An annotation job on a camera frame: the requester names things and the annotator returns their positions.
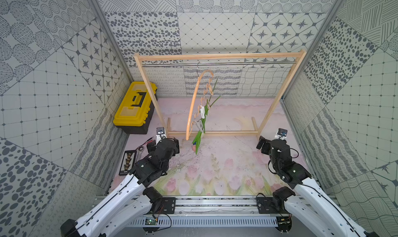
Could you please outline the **pink artificial tulip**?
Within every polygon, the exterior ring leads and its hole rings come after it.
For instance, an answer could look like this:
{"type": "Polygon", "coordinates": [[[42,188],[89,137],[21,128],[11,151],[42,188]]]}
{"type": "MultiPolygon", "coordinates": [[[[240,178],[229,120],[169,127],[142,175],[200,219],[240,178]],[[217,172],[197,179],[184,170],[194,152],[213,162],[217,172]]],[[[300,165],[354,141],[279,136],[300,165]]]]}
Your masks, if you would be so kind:
{"type": "Polygon", "coordinates": [[[199,131],[192,141],[192,149],[193,149],[193,151],[195,151],[196,154],[198,154],[198,152],[199,152],[202,136],[203,136],[203,132],[199,131]]]}

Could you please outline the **white artificial tulip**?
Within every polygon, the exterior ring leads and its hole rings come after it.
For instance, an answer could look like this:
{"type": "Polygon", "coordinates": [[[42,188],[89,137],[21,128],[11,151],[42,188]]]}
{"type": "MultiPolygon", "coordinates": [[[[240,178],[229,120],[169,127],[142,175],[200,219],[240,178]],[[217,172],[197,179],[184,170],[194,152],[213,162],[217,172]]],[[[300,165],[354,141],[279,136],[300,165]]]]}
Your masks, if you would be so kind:
{"type": "Polygon", "coordinates": [[[205,115],[208,115],[208,111],[211,109],[211,107],[214,105],[214,103],[215,103],[220,97],[221,97],[221,96],[219,96],[218,98],[216,98],[213,102],[210,102],[209,100],[207,100],[206,105],[204,106],[205,115]]]}

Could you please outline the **wooden curved clothes hanger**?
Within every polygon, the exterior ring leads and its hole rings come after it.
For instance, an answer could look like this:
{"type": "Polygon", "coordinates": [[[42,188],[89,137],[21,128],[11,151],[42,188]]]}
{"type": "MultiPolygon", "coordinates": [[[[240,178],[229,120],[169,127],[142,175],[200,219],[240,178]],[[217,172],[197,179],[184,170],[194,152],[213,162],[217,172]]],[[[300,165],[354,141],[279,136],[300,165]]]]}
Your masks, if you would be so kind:
{"type": "Polygon", "coordinates": [[[191,101],[191,105],[190,105],[189,115],[188,115],[188,122],[187,122],[187,129],[186,129],[186,140],[188,140],[190,138],[190,135],[192,133],[194,125],[197,124],[197,118],[198,117],[201,118],[202,116],[205,116],[204,113],[203,114],[201,113],[201,111],[202,111],[201,107],[203,106],[203,102],[206,99],[206,95],[208,93],[210,93],[211,96],[214,95],[214,90],[213,90],[213,88],[211,86],[211,82],[212,82],[213,78],[214,78],[214,73],[213,73],[213,71],[211,71],[209,69],[204,70],[198,76],[197,83],[196,83],[196,86],[195,86],[195,89],[194,89],[194,92],[193,92],[193,96],[192,96],[192,101],[191,101]],[[208,80],[208,82],[206,84],[205,90],[203,91],[203,95],[201,96],[201,99],[200,99],[201,102],[200,102],[200,105],[198,107],[199,109],[197,111],[194,111],[194,106],[195,106],[195,103],[196,103],[196,100],[197,100],[198,91],[199,91],[199,87],[201,85],[201,81],[202,81],[203,77],[205,76],[205,74],[207,74],[207,73],[209,74],[209,80],[208,80]]]}

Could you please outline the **wooden clothes rack frame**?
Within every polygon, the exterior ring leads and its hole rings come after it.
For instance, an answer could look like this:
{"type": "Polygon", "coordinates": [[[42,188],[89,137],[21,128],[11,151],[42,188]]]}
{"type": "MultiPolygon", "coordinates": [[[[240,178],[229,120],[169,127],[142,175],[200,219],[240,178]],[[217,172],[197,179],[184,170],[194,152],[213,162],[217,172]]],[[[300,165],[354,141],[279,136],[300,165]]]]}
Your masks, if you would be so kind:
{"type": "Polygon", "coordinates": [[[263,121],[260,125],[257,125],[255,118],[252,118],[252,124],[254,129],[253,130],[240,130],[240,131],[209,131],[206,130],[205,135],[219,135],[219,136],[241,136],[241,135],[252,135],[259,137],[262,133],[262,130],[266,126],[267,122],[271,118],[272,113],[274,112],[277,104],[279,103],[280,99],[284,95],[285,91],[287,90],[288,86],[290,85],[294,75],[298,71],[299,67],[303,63],[307,52],[305,50],[300,50],[299,52],[271,52],[271,53],[218,53],[218,54],[207,54],[207,55],[157,55],[157,56],[142,56],[139,53],[134,54],[134,60],[136,61],[137,67],[139,72],[142,76],[142,79],[148,89],[148,93],[150,98],[153,102],[154,109],[160,119],[161,125],[164,127],[165,133],[167,136],[176,136],[176,135],[184,135],[185,139],[189,139],[192,132],[190,131],[191,120],[192,120],[192,113],[193,107],[197,96],[197,89],[199,88],[200,81],[202,79],[202,75],[199,76],[197,85],[195,87],[195,91],[193,93],[193,98],[190,105],[190,111],[188,113],[188,122],[186,130],[184,131],[172,131],[169,128],[169,123],[171,122],[168,120],[167,122],[164,121],[163,114],[161,112],[160,106],[155,98],[154,92],[151,88],[151,84],[149,78],[147,76],[146,70],[144,69],[143,62],[145,61],[175,61],[175,60],[223,60],[223,59],[259,59],[259,58],[294,58],[295,61],[293,62],[290,71],[288,72],[282,86],[276,95],[272,105],[267,111],[266,116],[264,117],[263,121]]]}

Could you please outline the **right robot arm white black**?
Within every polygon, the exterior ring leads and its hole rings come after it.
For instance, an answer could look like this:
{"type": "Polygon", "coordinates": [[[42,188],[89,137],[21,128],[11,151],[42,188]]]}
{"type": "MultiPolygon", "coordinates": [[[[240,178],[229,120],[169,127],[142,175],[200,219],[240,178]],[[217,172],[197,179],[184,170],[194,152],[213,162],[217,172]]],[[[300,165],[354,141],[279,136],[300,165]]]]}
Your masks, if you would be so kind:
{"type": "Polygon", "coordinates": [[[271,205],[296,217],[318,237],[376,237],[368,232],[330,199],[313,176],[291,156],[291,147],[280,137],[259,137],[257,149],[269,156],[268,167],[286,183],[273,192],[271,205]]]}

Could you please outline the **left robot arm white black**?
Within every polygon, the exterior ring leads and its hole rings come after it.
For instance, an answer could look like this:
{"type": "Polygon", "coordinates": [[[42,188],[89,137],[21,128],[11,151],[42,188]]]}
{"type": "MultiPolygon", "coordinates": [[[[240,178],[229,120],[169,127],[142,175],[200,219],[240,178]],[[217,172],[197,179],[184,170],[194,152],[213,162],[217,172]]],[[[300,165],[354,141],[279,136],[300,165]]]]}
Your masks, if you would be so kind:
{"type": "Polygon", "coordinates": [[[161,139],[152,152],[136,162],[121,184],[77,220],[60,228],[63,237],[113,237],[131,221],[161,207],[162,195],[151,186],[165,176],[172,157],[179,154],[176,138],[161,139]]]}

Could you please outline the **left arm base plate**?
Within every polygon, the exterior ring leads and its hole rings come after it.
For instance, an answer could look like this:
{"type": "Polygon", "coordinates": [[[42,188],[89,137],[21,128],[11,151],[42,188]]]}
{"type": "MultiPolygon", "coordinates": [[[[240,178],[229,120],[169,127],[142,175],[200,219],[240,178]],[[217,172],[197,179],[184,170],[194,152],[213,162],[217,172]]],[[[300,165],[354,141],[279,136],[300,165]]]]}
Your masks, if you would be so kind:
{"type": "Polygon", "coordinates": [[[174,214],[176,208],[176,198],[175,197],[165,197],[157,199],[152,204],[153,214],[174,214]]]}

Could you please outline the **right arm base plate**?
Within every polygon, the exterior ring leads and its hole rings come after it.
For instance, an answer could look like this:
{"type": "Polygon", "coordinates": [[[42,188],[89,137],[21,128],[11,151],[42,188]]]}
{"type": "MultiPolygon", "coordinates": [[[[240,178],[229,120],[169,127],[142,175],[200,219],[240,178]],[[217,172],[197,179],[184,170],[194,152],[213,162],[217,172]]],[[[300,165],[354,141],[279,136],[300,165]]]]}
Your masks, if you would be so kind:
{"type": "Polygon", "coordinates": [[[256,197],[256,204],[259,214],[289,215],[285,206],[272,197],[256,197]]]}

